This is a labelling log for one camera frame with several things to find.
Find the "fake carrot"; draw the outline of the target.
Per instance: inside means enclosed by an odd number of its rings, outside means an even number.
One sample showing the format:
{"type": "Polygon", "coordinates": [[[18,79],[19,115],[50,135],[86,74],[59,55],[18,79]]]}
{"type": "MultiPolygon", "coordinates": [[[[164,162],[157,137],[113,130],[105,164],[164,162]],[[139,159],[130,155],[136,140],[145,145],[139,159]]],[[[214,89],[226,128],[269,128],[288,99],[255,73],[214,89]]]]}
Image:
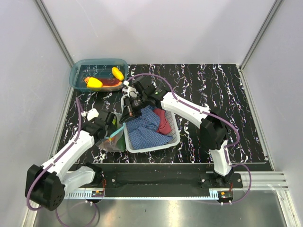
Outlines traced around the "fake carrot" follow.
{"type": "Polygon", "coordinates": [[[99,79],[103,83],[103,87],[117,87],[122,84],[122,81],[117,80],[116,78],[111,79],[99,79]]]}

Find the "fake yellow banana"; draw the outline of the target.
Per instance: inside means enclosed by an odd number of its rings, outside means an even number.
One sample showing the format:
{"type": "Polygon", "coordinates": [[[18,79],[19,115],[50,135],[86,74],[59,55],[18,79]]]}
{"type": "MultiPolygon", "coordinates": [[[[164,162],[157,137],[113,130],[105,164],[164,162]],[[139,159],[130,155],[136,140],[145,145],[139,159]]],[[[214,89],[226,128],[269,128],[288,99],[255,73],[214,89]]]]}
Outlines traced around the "fake yellow banana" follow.
{"type": "Polygon", "coordinates": [[[113,76],[117,80],[119,80],[119,81],[124,80],[124,74],[120,71],[120,69],[118,69],[117,67],[113,67],[111,71],[112,71],[113,76]]]}

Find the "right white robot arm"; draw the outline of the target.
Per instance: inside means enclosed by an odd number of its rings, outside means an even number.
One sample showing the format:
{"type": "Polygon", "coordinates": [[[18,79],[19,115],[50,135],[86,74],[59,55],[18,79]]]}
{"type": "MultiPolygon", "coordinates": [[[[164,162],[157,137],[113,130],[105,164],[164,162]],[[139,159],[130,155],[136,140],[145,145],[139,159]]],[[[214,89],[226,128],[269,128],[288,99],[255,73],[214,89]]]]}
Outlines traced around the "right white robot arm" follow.
{"type": "Polygon", "coordinates": [[[175,113],[200,129],[201,143],[211,152],[214,162],[214,178],[219,187],[226,187],[232,182],[234,165],[230,162],[227,148],[235,146],[239,141],[228,144],[228,127],[236,136],[239,132],[225,119],[219,116],[220,111],[214,112],[205,107],[187,101],[173,91],[172,86],[156,87],[145,82],[146,73],[134,75],[134,81],[127,79],[123,82],[124,109],[121,122],[134,122],[142,116],[143,108],[158,107],[164,111],[175,113]]]}

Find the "clear zip top bag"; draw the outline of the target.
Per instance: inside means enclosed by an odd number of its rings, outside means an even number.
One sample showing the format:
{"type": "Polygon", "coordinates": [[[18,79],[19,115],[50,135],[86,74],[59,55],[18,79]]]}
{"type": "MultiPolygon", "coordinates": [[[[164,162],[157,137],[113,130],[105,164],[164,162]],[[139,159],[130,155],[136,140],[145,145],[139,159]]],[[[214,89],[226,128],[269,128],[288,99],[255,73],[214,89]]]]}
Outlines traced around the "clear zip top bag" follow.
{"type": "Polygon", "coordinates": [[[114,113],[114,119],[112,124],[107,130],[107,135],[105,138],[101,139],[96,143],[96,146],[106,152],[125,152],[125,136],[124,128],[125,124],[120,123],[121,114],[114,113]]]}

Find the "fake yellow lemon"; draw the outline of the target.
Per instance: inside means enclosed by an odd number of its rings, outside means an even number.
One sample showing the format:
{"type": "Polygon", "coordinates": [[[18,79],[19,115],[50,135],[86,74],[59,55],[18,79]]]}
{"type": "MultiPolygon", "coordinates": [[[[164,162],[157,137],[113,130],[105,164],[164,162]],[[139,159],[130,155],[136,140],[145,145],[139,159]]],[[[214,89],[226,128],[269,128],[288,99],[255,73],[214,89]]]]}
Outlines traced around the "fake yellow lemon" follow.
{"type": "Polygon", "coordinates": [[[87,77],[85,79],[85,82],[87,84],[87,88],[102,88],[103,87],[103,83],[96,78],[93,77],[87,77]]]}

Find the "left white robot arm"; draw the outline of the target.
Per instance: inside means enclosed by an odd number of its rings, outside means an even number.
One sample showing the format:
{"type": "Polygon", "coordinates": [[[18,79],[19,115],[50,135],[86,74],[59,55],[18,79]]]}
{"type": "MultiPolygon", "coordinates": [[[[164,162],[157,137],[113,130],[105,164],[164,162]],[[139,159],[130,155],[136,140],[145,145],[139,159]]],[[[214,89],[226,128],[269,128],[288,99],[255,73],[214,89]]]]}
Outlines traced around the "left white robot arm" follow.
{"type": "Polygon", "coordinates": [[[84,163],[79,169],[69,172],[73,164],[88,149],[108,135],[116,125],[113,112],[89,111],[85,122],[74,137],[51,159],[42,165],[32,165],[27,171],[25,197],[30,210],[35,202],[49,211],[62,203],[65,195],[84,186],[98,187],[103,183],[103,170],[92,163],[84,163]]]}

